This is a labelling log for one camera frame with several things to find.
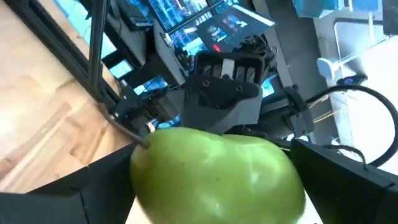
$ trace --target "wooden table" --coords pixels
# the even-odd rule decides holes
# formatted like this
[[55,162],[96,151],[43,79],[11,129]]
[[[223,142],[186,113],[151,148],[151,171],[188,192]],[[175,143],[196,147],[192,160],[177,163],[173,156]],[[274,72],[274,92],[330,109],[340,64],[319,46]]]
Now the wooden table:
[[[88,56],[89,46],[52,0],[40,0]],[[0,191],[25,193],[131,141],[41,41],[0,1]],[[116,90],[113,76],[105,80]],[[129,223],[148,223],[138,204]]]

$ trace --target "red light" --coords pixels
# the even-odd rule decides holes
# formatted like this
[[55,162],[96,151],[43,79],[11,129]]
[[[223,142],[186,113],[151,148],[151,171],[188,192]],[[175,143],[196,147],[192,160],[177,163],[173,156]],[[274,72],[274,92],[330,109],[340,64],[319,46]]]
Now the red light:
[[217,52],[220,52],[220,48],[216,44],[213,44],[213,47]]

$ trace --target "green pear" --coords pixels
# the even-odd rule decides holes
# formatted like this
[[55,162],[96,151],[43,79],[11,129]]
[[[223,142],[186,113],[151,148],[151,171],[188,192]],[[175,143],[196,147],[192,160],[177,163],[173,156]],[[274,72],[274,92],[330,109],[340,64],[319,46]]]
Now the green pear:
[[273,143],[189,128],[147,136],[131,179],[154,224],[289,224],[305,207],[300,177]]

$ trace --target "computer monitor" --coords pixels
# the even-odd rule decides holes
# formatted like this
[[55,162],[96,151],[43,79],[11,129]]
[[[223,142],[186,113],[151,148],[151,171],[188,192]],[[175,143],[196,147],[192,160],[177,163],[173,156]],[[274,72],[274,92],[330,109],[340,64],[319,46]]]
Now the computer monitor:
[[231,52],[246,37],[262,34],[274,24],[255,12],[233,4],[201,23],[197,33],[209,50]]

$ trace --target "black cable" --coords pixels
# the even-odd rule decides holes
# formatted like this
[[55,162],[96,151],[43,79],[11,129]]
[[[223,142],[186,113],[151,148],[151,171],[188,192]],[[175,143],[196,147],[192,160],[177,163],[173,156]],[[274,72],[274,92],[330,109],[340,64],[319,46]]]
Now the black cable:
[[362,162],[364,164],[364,168],[366,170],[368,169],[366,167],[367,163],[366,163],[365,155],[359,149],[356,149],[356,148],[354,148],[352,146],[344,146],[344,145],[326,145],[326,146],[322,146],[322,147],[325,147],[327,149],[336,149],[336,150],[344,149],[344,150],[347,150],[349,152],[353,152],[353,153],[355,153],[355,154],[360,156],[360,158],[362,159]]
[[[322,91],[321,93],[308,99],[306,102],[307,102],[307,104],[310,105],[310,104],[316,102],[317,100],[319,100],[320,98],[324,97],[325,95],[329,95],[330,93],[337,92],[337,91],[347,91],[347,90],[358,90],[358,91],[363,91],[365,93],[372,95],[373,97],[378,99],[388,109],[388,111],[390,112],[390,114],[392,116],[392,120],[394,122],[394,131],[395,131],[394,140],[392,141],[391,146],[387,149],[387,151],[382,156],[377,158],[375,161],[372,161],[371,163],[369,163],[369,165],[379,167],[379,166],[385,164],[389,159],[391,159],[394,156],[394,154],[398,151],[398,133],[397,133],[398,111],[396,110],[395,106],[385,96],[383,96],[379,92],[372,90],[365,86],[339,85],[339,86],[333,86],[325,91]],[[340,145],[339,147],[340,147],[340,149],[353,148],[351,146],[342,146],[342,145]]]

